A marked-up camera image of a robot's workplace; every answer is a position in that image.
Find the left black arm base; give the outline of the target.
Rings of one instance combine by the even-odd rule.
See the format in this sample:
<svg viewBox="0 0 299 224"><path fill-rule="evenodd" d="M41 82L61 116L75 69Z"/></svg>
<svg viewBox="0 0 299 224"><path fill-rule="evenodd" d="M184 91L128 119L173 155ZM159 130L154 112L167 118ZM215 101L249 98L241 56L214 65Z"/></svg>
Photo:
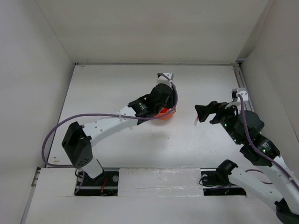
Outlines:
<svg viewBox="0 0 299 224"><path fill-rule="evenodd" d="M74 189L75 196L117 196L119 169L118 168L103 168L98 160L95 160L99 165L88 165L87 168L93 168L96 171L101 171L100 175L91 178L90 173L85 172L82 168L75 170L77 178Z"/></svg>

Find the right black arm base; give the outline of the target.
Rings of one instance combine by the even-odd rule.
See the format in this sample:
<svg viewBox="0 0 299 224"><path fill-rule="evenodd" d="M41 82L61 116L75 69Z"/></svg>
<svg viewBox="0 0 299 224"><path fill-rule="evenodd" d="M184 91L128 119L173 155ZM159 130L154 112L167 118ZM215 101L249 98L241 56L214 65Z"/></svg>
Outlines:
<svg viewBox="0 0 299 224"><path fill-rule="evenodd" d="M246 191L232 184L228 176L237 164L225 160L217 168L201 168L199 185L203 187L204 196L246 196Z"/></svg>

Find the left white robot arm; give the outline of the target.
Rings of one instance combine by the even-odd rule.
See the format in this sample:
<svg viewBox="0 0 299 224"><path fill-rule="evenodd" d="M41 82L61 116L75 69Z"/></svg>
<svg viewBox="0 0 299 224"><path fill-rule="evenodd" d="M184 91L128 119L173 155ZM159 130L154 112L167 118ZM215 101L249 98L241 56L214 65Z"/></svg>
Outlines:
<svg viewBox="0 0 299 224"><path fill-rule="evenodd" d="M82 169L88 180L99 185L104 181L105 171L100 162L93 157L93 147L101 140L125 129L154 120L164 108L173 109L177 102L175 88L167 84L157 84L151 91L111 116L80 125L69 125L62 141L71 164Z"/></svg>

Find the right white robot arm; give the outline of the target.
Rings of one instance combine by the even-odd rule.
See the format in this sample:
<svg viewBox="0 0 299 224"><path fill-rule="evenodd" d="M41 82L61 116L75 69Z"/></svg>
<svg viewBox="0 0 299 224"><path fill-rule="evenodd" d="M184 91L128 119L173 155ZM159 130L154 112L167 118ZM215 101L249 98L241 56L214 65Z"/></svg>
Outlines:
<svg viewBox="0 0 299 224"><path fill-rule="evenodd" d="M297 224L299 181L288 169L275 144L261 134L264 123L259 116L245 110L242 99L238 101L241 110L238 110L236 102L217 101L196 105L195 110L200 122L205 122L213 114L210 124L221 124L234 143L242 146L240 153L266 175L270 183L258 180L235 162L226 159L213 171L203 171L199 184L207 190L216 191L238 186L270 207L282 223Z"/></svg>

